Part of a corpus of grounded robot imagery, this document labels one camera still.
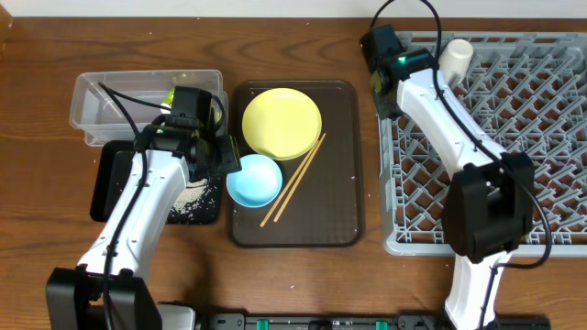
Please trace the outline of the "rice grains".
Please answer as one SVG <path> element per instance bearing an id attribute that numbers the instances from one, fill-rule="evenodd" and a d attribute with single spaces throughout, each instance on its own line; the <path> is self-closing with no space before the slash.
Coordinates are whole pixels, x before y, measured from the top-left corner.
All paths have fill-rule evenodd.
<path id="1" fill-rule="evenodd" d="M 170 219 L 196 221 L 212 210 L 212 183 L 208 179 L 189 182 L 174 202 Z"/>

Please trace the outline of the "blue bowl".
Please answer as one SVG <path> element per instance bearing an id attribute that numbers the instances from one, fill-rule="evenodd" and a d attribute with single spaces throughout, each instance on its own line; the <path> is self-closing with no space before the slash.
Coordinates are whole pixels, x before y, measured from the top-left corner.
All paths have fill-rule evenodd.
<path id="1" fill-rule="evenodd" d="M 240 159 L 242 169 L 227 176 L 227 192 L 237 204 L 258 208 L 269 204 L 282 189 L 282 171 L 276 161 L 261 154 Z"/>

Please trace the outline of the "white cup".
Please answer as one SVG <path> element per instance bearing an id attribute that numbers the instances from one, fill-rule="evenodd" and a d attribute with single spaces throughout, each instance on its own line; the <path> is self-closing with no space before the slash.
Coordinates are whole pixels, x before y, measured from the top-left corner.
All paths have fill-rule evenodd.
<path id="1" fill-rule="evenodd" d="M 455 38 L 447 45 L 439 59 L 439 70 L 446 83 L 460 83 L 465 78 L 473 52 L 470 42 L 462 38 Z"/>

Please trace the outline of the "green snack wrapper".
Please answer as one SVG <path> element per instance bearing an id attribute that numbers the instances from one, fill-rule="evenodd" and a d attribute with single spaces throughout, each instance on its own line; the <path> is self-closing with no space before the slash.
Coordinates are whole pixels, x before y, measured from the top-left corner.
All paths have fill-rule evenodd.
<path id="1" fill-rule="evenodd" d="M 163 98 L 162 105 L 171 108 L 173 103 L 175 89 L 171 89 Z"/>

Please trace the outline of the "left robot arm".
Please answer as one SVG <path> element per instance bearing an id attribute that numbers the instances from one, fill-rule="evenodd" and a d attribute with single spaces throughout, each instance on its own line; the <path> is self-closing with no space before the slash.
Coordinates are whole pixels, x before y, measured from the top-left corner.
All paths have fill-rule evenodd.
<path id="1" fill-rule="evenodd" d="M 196 310 L 154 302 L 147 287 L 156 246 L 188 182 L 240 171 L 234 137 L 195 127 L 147 125 L 135 140 L 127 183 L 105 227 L 73 269 L 46 286 L 54 329 L 194 329 Z"/>

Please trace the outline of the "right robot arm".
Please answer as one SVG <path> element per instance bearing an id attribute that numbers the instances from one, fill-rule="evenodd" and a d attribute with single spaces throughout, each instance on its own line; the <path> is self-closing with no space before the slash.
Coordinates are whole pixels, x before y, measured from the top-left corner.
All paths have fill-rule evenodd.
<path id="1" fill-rule="evenodd" d="M 421 129 L 449 176 L 441 212 L 444 238 L 455 253 L 444 313 L 455 329 L 496 329 L 499 281 L 512 254 L 543 212 L 533 193 L 535 169 L 524 152 L 508 153 L 487 136 L 447 87 L 437 60 L 426 49 L 401 46 L 364 50 L 380 121 L 408 116 Z"/>

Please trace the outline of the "grey dishwasher rack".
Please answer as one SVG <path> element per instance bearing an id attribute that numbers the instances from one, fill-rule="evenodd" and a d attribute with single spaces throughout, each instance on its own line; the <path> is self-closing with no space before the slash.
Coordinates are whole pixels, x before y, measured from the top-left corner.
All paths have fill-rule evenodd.
<path id="1" fill-rule="evenodd" d="M 477 124 L 536 168 L 546 219 L 517 250 L 538 257 L 547 239 L 555 258 L 586 254 L 586 37 L 578 32 L 402 32 L 410 50 L 453 39 L 473 46 L 453 93 Z M 448 256 L 440 212 L 449 178 L 424 133 L 408 117 L 379 121 L 384 249 L 395 256 Z"/>

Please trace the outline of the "black tray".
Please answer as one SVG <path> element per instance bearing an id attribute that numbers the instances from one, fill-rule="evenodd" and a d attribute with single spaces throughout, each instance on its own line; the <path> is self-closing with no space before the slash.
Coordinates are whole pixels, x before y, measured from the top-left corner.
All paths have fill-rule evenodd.
<path id="1" fill-rule="evenodd" d="M 90 208 L 90 216 L 95 222 L 106 222 L 111 215 L 127 183 L 134 156 L 131 141 L 113 140 L 102 148 L 101 159 L 94 186 L 94 195 Z M 212 210 L 196 221 L 177 221 L 170 219 L 170 225 L 211 225 L 220 213 L 222 198 L 222 179 L 208 178 L 212 183 Z"/>

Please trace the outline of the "yellow plate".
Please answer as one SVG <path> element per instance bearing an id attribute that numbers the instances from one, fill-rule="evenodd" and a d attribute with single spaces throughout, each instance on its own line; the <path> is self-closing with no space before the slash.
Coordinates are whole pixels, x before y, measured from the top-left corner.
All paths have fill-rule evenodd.
<path id="1" fill-rule="evenodd" d="M 322 131 L 315 101 L 293 88 L 273 88 L 255 96 L 241 121 L 245 141 L 258 154 L 292 160 L 305 154 Z"/>

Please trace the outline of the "wooden chopstick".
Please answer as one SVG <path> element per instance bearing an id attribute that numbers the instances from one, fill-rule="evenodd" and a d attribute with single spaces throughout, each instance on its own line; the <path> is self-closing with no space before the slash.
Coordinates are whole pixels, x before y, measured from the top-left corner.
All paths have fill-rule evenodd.
<path id="1" fill-rule="evenodd" d="M 284 212 L 288 203 L 292 199 L 295 191 L 297 190 L 299 184 L 301 183 L 302 179 L 304 178 L 307 170 L 309 169 L 312 161 L 314 160 L 316 153 L 319 151 L 321 145 L 323 144 L 323 141 L 326 136 L 327 136 L 327 134 L 324 133 L 322 135 L 322 137 L 316 142 L 316 144 L 313 146 L 313 148 L 308 153 L 307 157 L 303 160 L 303 163 L 300 165 L 297 173 L 293 176 L 293 178 L 294 178 L 293 184 L 291 185 L 291 187 L 287 191 L 286 196 L 285 196 L 285 200 L 281 204 L 276 216 L 273 219 L 274 223 L 277 223 L 279 221 L 279 219 L 281 218 L 282 213 Z"/>
<path id="2" fill-rule="evenodd" d="M 282 189 L 282 191 L 280 192 L 280 194 L 278 195 L 278 197 L 276 198 L 275 202 L 273 203 L 273 205 L 271 206 L 270 210 L 268 211 L 268 213 L 264 216 L 263 220 L 260 222 L 260 227 L 264 227 L 266 225 L 266 223 L 270 220 L 271 215 L 273 214 L 273 212 L 275 211 L 275 209 L 277 208 L 277 206 L 280 204 L 280 202 L 282 201 L 282 199 L 285 199 L 286 193 L 289 190 L 289 188 L 291 187 L 291 185 L 294 182 L 294 175 L 297 173 L 297 171 L 299 170 L 300 165 L 297 167 L 297 169 L 294 171 L 293 176 L 289 179 L 289 181 L 286 183 L 285 187 Z"/>

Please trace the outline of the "clear plastic bin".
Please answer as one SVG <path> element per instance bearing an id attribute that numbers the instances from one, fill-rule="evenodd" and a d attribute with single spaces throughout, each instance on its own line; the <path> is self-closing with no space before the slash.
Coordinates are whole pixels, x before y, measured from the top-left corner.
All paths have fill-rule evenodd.
<path id="1" fill-rule="evenodd" d="M 100 71 L 80 74 L 74 85 L 70 125 L 84 132 L 90 147 L 102 147 L 111 140 L 130 140 L 133 130 L 111 97 L 99 86 L 149 103 L 137 104 L 120 98 L 131 118 L 141 130 L 162 114 L 163 98 L 174 87 L 189 86 L 210 92 L 228 107 L 223 76 L 218 70 Z"/>

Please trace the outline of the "brown serving tray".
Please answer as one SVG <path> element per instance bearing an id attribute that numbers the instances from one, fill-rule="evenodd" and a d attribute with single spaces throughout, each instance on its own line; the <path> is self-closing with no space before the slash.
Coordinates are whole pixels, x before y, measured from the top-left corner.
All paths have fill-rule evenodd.
<path id="1" fill-rule="evenodd" d="M 233 93 L 231 125 L 241 155 L 251 153 L 241 120 L 255 96 L 293 88 L 322 115 L 322 142 L 304 177 L 282 205 L 248 208 L 228 202 L 227 231 L 242 248 L 330 248 L 356 243 L 363 228 L 358 96 L 345 81 L 248 81 Z"/>

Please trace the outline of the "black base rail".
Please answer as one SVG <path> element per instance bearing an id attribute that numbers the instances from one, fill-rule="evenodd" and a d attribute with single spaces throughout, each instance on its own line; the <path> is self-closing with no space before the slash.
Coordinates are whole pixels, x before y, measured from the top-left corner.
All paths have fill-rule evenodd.
<path id="1" fill-rule="evenodd" d="M 445 316 L 408 313 L 394 316 L 351 315 L 245 315 L 243 313 L 197 312 L 178 303 L 157 306 L 159 320 L 151 319 L 141 329 L 164 330 L 442 330 L 452 325 Z"/>

